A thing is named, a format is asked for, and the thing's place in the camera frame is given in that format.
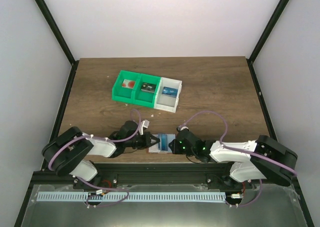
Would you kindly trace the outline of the blue VIP credit card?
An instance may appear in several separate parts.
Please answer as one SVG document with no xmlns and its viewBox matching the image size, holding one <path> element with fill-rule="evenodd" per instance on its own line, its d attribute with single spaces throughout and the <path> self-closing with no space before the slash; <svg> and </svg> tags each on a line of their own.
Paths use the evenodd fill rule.
<svg viewBox="0 0 320 227">
<path fill-rule="evenodd" d="M 160 151 L 168 151 L 168 135 L 164 133 L 159 133 L 158 138 L 160 139 L 158 149 Z"/>
</svg>

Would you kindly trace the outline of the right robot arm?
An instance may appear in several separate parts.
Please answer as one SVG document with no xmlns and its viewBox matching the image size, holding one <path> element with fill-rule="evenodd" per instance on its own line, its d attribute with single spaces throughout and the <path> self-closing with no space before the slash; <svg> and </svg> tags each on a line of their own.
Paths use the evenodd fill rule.
<svg viewBox="0 0 320 227">
<path fill-rule="evenodd" d="M 298 155 L 266 135 L 247 142 L 201 140 L 185 127 L 168 146 L 173 154 L 195 157 L 205 164 L 231 163 L 222 175 L 223 185 L 229 189 L 249 180 L 268 180 L 288 187 L 297 175 Z"/>
</svg>

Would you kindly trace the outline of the black aluminium frame rail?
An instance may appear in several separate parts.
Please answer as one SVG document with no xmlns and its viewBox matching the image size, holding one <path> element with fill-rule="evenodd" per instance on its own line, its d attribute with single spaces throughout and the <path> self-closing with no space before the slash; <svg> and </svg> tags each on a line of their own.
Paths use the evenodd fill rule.
<svg viewBox="0 0 320 227">
<path fill-rule="evenodd" d="M 90 183 L 98 187 L 111 188 L 124 185 L 208 185 L 209 189 L 219 189 L 222 192 L 236 191 L 240 185 L 233 183 L 226 185 L 224 181 L 231 180 L 230 169 L 234 163 L 95 163 L 98 170 L 95 176 L 98 180 L 91 180 Z M 288 182 L 276 179 L 276 173 L 271 177 L 262 180 L 266 184 L 276 184 L 288 187 L 296 182 L 297 178 L 291 176 Z M 74 183 L 71 175 L 58 176 L 55 172 L 45 168 L 44 171 L 35 171 L 29 184 L 33 185 L 75 185 L 75 189 L 93 190 L 78 179 Z"/>
</svg>

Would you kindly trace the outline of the green storage bin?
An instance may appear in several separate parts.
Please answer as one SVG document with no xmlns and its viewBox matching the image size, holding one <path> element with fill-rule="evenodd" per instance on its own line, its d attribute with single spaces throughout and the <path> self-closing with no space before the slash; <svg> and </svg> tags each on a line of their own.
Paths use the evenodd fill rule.
<svg viewBox="0 0 320 227">
<path fill-rule="evenodd" d="M 111 99 L 113 101 L 133 104 L 140 77 L 140 73 L 121 70 L 112 87 Z"/>
<path fill-rule="evenodd" d="M 153 108 L 155 105 L 156 93 L 159 88 L 161 78 L 159 76 L 140 73 L 140 79 L 137 82 L 137 87 L 134 94 L 134 104 Z M 154 93 L 141 91 L 142 83 L 156 84 L 156 90 Z"/>
</svg>

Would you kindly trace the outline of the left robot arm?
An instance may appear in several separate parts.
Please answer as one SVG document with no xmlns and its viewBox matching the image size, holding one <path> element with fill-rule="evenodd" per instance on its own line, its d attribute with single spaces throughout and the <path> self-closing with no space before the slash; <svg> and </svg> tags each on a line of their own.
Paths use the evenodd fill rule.
<svg viewBox="0 0 320 227">
<path fill-rule="evenodd" d="M 146 131 L 148 126 L 148 120 L 141 123 L 128 120 L 118 131 L 105 138 L 86 134 L 73 126 L 48 143 L 41 153 L 48 162 L 49 170 L 57 176 L 76 176 L 83 179 L 89 188 L 97 189 L 102 183 L 102 176 L 85 157 L 112 159 L 122 155 L 126 148 L 144 150 L 159 144 L 161 140 Z"/>
</svg>

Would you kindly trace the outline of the black card in bin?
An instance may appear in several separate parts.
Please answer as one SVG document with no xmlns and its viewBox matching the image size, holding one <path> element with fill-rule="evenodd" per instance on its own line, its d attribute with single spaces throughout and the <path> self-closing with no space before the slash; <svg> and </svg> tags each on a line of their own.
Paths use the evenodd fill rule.
<svg viewBox="0 0 320 227">
<path fill-rule="evenodd" d="M 140 90 L 143 92 L 154 93 L 156 91 L 156 88 L 156 84 L 143 82 Z"/>
</svg>

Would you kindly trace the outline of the left black frame post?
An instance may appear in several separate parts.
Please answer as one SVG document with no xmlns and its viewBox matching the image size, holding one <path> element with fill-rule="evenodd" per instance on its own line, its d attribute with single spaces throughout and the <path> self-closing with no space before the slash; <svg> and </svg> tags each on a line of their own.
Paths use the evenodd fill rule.
<svg viewBox="0 0 320 227">
<path fill-rule="evenodd" d="M 76 64 L 76 60 L 65 40 L 63 37 L 49 7 L 46 4 L 45 0 L 34 0 L 36 5 L 38 6 L 40 12 L 42 13 L 44 19 L 46 20 L 49 28 L 51 29 L 55 39 L 57 40 L 59 46 L 61 47 L 64 55 L 66 56 L 68 62 L 73 66 Z"/>
</svg>

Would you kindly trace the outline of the white storage bin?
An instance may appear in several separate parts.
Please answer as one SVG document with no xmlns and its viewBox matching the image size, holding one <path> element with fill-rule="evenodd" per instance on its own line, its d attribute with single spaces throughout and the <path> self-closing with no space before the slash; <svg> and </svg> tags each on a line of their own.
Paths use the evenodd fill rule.
<svg viewBox="0 0 320 227">
<path fill-rule="evenodd" d="M 182 81 L 161 77 L 158 90 L 155 95 L 153 108 L 156 110 L 175 113 L 182 90 Z"/>
</svg>

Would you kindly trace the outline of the left green storage bin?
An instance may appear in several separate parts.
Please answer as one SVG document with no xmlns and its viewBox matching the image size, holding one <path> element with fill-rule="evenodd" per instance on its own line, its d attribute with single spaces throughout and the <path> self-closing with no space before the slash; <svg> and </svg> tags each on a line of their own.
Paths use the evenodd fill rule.
<svg viewBox="0 0 320 227">
<path fill-rule="evenodd" d="M 112 87 L 111 99 L 113 101 L 133 104 L 140 77 L 140 73 L 121 70 Z"/>
</svg>

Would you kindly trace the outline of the middle green storage bin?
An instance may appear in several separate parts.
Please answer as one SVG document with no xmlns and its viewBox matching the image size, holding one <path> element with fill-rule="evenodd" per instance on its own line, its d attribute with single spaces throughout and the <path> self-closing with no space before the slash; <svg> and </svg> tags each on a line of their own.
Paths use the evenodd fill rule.
<svg viewBox="0 0 320 227">
<path fill-rule="evenodd" d="M 137 82 L 137 87 L 134 94 L 134 104 L 153 108 L 155 105 L 156 93 L 159 88 L 161 78 L 159 76 L 140 73 L 140 79 Z M 154 93 L 141 91 L 142 83 L 156 84 L 156 90 Z"/>
</svg>

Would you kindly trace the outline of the brown leather card holder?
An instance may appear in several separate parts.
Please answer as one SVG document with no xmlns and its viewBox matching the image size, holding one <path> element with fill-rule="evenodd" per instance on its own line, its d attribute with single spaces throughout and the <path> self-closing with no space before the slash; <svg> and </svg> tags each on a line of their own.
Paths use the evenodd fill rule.
<svg viewBox="0 0 320 227">
<path fill-rule="evenodd" d="M 159 133 L 154 134 L 154 136 L 159 139 L 159 143 L 149 147 L 147 152 L 151 154 L 171 154 L 172 150 L 170 149 L 169 144 L 176 138 L 176 135 Z"/>
</svg>

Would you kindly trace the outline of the right black frame post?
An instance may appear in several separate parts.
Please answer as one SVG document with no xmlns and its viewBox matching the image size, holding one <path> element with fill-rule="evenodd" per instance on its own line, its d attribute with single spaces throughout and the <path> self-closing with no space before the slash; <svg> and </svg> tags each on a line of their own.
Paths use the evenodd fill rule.
<svg viewBox="0 0 320 227">
<path fill-rule="evenodd" d="M 290 0 L 279 0 L 248 60 L 254 63 Z"/>
</svg>

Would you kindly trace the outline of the red white card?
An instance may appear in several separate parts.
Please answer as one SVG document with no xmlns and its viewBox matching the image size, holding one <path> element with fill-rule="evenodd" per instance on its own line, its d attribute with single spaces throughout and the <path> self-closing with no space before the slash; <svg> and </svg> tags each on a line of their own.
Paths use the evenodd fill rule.
<svg viewBox="0 0 320 227">
<path fill-rule="evenodd" d="M 133 89 L 135 86 L 135 81 L 134 80 L 129 80 L 129 79 L 124 79 L 121 86 L 123 88 L 127 88 L 127 89 Z"/>
</svg>

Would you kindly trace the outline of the black frame post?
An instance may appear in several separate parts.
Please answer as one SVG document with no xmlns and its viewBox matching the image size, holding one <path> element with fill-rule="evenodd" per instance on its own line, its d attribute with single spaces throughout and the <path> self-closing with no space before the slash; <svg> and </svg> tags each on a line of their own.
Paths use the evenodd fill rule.
<svg viewBox="0 0 320 227">
<path fill-rule="evenodd" d="M 51 29 L 55 39 L 57 40 L 59 46 L 61 47 L 64 55 L 66 56 L 68 62 L 73 66 L 76 64 L 76 60 L 65 40 L 63 37 L 49 7 L 46 4 L 45 0 L 34 0 L 36 5 L 38 6 L 40 12 L 42 13 L 44 19 L 46 20 L 49 28 Z"/>
<path fill-rule="evenodd" d="M 290 0 L 279 0 L 248 60 L 254 63 Z"/>
</svg>

